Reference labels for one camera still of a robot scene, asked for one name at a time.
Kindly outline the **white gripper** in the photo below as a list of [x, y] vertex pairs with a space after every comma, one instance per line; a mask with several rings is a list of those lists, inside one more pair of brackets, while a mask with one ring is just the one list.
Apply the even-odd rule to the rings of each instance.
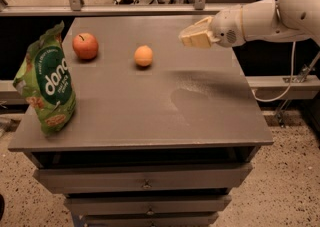
[[242, 28], [242, 6], [226, 8], [214, 17], [205, 17], [179, 34], [186, 47], [210, 48], [213, 43], [222, 47], [237, 47], [246, 40]]

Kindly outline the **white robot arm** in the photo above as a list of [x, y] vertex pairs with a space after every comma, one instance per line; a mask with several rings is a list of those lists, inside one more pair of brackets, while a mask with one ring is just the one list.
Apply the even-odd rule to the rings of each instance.
[[225, 8], [185, 28], [183, 45], [237, 47], [249, 41], [295, 42], [320, 45], [320, 0], [261, 0]]

